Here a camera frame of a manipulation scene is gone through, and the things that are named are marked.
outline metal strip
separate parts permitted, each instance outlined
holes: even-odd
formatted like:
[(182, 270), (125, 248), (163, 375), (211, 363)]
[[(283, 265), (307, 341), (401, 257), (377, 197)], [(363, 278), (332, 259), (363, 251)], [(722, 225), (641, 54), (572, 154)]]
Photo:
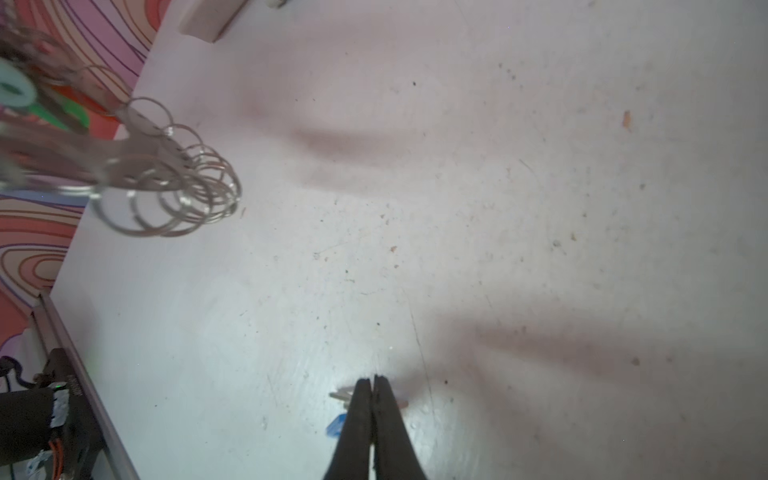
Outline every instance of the metal strip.
[(80, 387), (83, 389), (85, 398), (88, 399), (88, 404), (93, 409), (94, 417), (101, 428), (101, 434), (104, 436), (104, 443), (106, 444), (104, 453), (115, 478), (117, 480), (140, 480), (134, 464), (131, 462), (131, 457), (125, 451), (123, 442), (121, 442), (117, 430), (109, 419), (109, 414), (104, 404), (101, 403), (98, 393), (96, 393), (96, 388), (85, 370), (85, 365), (83, 365), (80, 355), (74, 347), (72, 338), (67, 333), (61, 317), (56, 311), (53, 300), (45, 291), (40, 292), (40, 299), (42, 304), (32, 309), (32, 316), (33, 324), (38, 331), (45, 352), (49, 353), (54, 348), (62, 348), (67, 353), (72, 368), (80, 381)]

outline dirt speck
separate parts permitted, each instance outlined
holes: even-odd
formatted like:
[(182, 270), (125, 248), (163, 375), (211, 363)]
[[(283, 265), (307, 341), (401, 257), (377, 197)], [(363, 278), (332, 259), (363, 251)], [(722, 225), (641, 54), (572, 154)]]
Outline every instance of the dirt speck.
[(629, 110), (624, 111), (624, 119), (621, 121), (621, 126), (626, 128), (627, 131), (631, 131), (632, 114), (629, 112)]

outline green object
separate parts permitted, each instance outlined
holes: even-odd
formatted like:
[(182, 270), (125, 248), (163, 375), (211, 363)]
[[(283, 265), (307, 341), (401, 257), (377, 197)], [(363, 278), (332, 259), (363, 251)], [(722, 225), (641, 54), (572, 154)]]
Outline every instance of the green object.
[(0, 58), (0, 104), (23, 108), (35, 103), (38, 91), (10, 61)]
[[(61, 105), (61, 109), (66, 114), (75, 117), (78, 122), (80, 122), (80, 125), (85, 128), (88, 128), (91, 125), (91, 119), (88, 118), (88, 114), (85, 113), (85, 109), (82, 107), (82, 105), (70, 100), (69, 98), (62, 97), (61, 95), (56, 96), (56, 101)], [(27, 107), (27, 112), (42, 118), (54, 127), (58, 127), (62, 130), (69, 130), (66, 125), (62, 124), (58, 118), (56, 118), (48, 110), (45, 110), (45, 108), (43, 108), (40, 104), (30, 105)]]

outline colorful swirl pattern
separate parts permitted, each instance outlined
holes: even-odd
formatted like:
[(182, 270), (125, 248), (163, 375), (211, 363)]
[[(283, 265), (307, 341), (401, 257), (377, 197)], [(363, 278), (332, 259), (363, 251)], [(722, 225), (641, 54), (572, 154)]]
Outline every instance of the colorful swirl pattern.
[[(0, 0), (0, 28), (16, 22), (72, 47), (119, 98), (128, 99), (170, 0)], [(88, 112), (90, 134), (112, 139), (117, 124)], [(38, 291), (51, 286), (85, 202), (35, 192), (0, 195), (0, 355), (12, 353)]]

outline black device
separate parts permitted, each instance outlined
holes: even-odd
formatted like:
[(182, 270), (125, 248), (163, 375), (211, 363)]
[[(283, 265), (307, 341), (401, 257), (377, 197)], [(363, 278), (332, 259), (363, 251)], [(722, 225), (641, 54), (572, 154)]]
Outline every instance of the black device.
[[(64, 460), (61, 472), (73, 480), (90, 478), (104, 440), (66, 351), (51, 350), (35, 382), (22, 379), (18, 362), (2, 357), (0, 376), (11, 370), (15, 371), (17, 383), (26, 389), (0, 393), (0, 466), (34, 458), (41, 450), (50, 449), (52, 439), (58, 439)], [(63, 389), (69, 391), (66, 419), (63, 425), (52, 428), (54, 393)], [(50, 460), (46, 469), (53, 471)]]

